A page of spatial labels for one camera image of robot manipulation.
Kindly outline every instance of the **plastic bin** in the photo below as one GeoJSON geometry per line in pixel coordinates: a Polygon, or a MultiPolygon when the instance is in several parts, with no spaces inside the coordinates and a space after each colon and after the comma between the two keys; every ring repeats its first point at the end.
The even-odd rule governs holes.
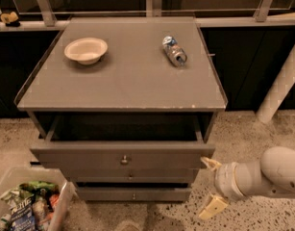
{"type": "MultiPolygon", "coordinates": [[[[49,231],[61,230],[73,192],[58,169],[44,169],[43,167],[12,167],[5,173],[0,182],[0,195],[8,189],[28,181],[48,181],[59,185],[60,199],[51,220],[49,231]]],[[[0,218],[10,213],[9,205],[0,200],[0,218]]]]}

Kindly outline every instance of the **floor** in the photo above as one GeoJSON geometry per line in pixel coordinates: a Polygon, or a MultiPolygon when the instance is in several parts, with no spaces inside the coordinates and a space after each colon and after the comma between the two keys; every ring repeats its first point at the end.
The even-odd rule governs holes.
{"type": "MultiPolygon", "coordinates": [[[[0,178],[14,166],[34,160],[29,146],[38,132],[30,119],[0,119],[0,178]]],[[[279,111],[264,125],[253,112],[220,113],[209,143],[215,144],[213,159],[221,163],[259,158],[269,147],[295,149],[295,111],[279,111]]],[[[201,170],[186,203],[86,203],[74,196],[63,230],[295,230],[295,199],[260,196],[232,203],[218,216],[198,218],[205,196],[214,192],[212,174],[201,170]]]]}

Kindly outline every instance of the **white bowl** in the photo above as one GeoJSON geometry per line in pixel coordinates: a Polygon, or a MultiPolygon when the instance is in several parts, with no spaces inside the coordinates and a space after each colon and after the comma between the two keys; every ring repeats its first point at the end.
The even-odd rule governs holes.
{"type": "Polygon", "coordinates": [[[70,60],[89,65],[97,63],[107,50],[107,43],[101,39],[80,38],[65,47],[64,55],[70,60]]]}

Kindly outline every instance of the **drawer front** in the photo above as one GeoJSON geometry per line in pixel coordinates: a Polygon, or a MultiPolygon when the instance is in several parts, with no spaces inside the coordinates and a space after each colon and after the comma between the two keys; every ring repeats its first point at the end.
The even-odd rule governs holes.
{"type": "Polygon", "coordinates": [[[194,142],[44,142],[31,151],[45,167],[96,170],[201,168],[201,156],[210,157],[214,148],[194,142]]]}
{"type": "Polygon", "coordinates": [[[78,188],[82,200],[91,201],[187,201],[191,188],[185,189],[120,189],[120,188],[78,188]]]}
{"type": "Polygon", "coordinates": [[[199,169],[78,169],[62,171],[72,182],[193,183],[199,169]]]}

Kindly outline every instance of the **white pole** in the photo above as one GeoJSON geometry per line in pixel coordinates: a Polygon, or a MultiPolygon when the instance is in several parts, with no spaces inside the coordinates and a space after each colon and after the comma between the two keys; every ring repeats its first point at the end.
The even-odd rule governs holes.
{"type": "Polygon", "coordinates": [[[295,83],[295,44],[283,67],[260,105],[256,116],[262,123],[269,122],[295,83]]]}

